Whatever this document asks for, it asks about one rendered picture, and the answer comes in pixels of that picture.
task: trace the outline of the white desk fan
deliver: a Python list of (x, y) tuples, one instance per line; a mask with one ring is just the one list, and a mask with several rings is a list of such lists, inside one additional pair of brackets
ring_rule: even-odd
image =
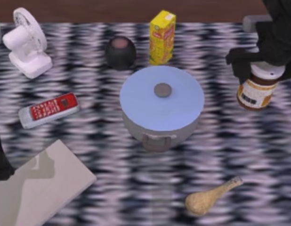
[(2, 38), (12, 52), (11, 63), (29, 79), (34, 79), (52, 67), (51, 58), (44, 52), (46, 37), (35, 18), (25, 9), (14, 11), (16, 28)]

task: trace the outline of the black bottle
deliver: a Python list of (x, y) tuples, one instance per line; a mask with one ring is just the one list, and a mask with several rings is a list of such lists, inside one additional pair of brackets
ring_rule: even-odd
[(112, 38), (105, 49), (107, 64), (115, 70), (123, 71), (129, 69), (136, 59), (136, 48), (134, 43), (124, 36)]
[(15, 169), (6, 158), (0, 140), (0, 180), (8, 180), (14, 173)]

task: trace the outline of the dark object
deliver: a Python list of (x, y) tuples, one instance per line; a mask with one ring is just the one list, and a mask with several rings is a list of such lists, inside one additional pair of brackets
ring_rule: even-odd
[(279, 81), (291, 79), (291, 0), (263, 0), (272, 22), (257, 22), (258, 53), (234, 48), (226, 56), (235, 77), (243, 83), (250, 77), (250, 62), (265, 61), (273, 66), (286, 66)]
[(0, 180), (8, 180), (14, 173), (14, 168), (10, 165), (3, 152), (0, 139)]
[(108, 42), (105, 58), (107, 64), (115, 70), (127, 70), (136, 59), (135, 45), (126, 37), (116, 36)]

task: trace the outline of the pot handle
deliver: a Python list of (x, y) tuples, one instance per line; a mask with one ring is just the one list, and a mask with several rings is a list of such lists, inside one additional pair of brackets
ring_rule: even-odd
[(170, 149), (170, 144), (171, 144), (171, 140), (172, 140), (172, 136), (165, 136), (165, 137), (156, 137), (154, 136), (156, 139), (155, 140), (164, 140), (162, 145), (153, 145), (149, 143), (150, 140), (150, 135), (148, 134), (143, 134), (142, 137), (142, 146), (150, 152), (165, 152), (167, 150)]

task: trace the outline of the lid knob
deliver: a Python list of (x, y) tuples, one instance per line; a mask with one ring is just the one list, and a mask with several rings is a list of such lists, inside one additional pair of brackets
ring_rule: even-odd
[(155, 86), (154, 93), (158, 97), (168, 97), (172, 93), (172, 87), (166, 83), (159, 83)]

